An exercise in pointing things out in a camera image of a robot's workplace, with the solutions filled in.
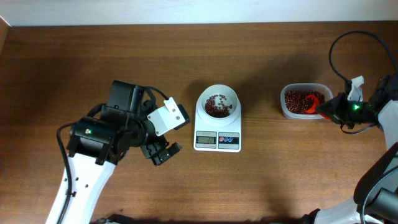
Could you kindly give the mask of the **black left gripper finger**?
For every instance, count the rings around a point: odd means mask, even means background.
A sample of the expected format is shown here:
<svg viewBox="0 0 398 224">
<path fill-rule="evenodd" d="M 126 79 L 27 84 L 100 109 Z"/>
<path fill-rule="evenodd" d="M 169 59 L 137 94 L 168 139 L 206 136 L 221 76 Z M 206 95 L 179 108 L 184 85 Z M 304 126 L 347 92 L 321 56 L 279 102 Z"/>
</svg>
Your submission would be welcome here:
<svg viewBox="0 0 398 224">
<path fill-rule="evenodd" d="M 152 156 L 152 162 L 155 166 L 160 166 L 165 161 L 169 160 L 171 157 L 180 152 L 181 149 L 182 146 L 175 142 L 170 147 L 161 149 L 154 156 Z"/>
<path fill-rule="evenodd" d="M 151 144 L 142 145 L 140 149 L 146 159 L 151 159 L 159 154 L 162 145 L 159 142 L 153 142 Z"/>
</svg>

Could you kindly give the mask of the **red plastic scoop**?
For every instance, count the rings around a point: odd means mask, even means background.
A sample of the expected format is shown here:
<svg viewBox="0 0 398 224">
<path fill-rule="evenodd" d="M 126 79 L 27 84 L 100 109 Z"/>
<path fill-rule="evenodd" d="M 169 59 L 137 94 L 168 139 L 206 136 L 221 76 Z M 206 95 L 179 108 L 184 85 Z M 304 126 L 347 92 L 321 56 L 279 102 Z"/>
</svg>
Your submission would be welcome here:
<svg viewBox="0 0 398 224">
<path fill-rule="evenodd" d="M 317 96 L 315 94 L 309 94 L 304 98 L 304 105 L 302 108 L 302 114 L 306 117 L 306 119 L 328 119 L 330 120 L 329 117 L 327 117 L 324 114 L 318 113 L 316 111 L 316 107 L 324 103 L 325 100 Z"/>
</svg>

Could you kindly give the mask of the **white digital kitchen scale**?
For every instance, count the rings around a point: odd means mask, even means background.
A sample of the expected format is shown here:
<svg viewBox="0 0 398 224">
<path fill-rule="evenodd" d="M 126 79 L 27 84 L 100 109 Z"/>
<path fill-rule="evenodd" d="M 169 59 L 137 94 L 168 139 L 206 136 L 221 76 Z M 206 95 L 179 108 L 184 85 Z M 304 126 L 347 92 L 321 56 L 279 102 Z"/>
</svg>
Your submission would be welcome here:
<svg viewBox="0 0 398 224">
<path fill-rule="evenodd" d="M 242 149 L 241 118 L 211 119 L 195 111 L 193 148 L 197 151 L 240 152 Z"/>
</svg>

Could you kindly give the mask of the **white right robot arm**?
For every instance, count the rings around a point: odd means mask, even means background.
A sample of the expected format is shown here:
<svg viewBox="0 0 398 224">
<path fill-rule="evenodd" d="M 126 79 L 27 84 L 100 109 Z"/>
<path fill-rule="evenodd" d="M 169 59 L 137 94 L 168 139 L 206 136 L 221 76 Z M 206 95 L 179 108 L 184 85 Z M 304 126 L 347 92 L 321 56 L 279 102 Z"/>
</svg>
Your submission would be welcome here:
<svg viewBox="0 0 398 224">
<path fill-rule="evenodd" d="M 385 76 L 369 101 L 350 101 L 346 93 L 316 107 L 317 113 L 353 133 L 357 124 L 378 127 L 387 151 L 362 176 L 353 198 L 329 209 L 316 209 L 300 223 L 397 223 L 397 76 Z"/>
</svg>

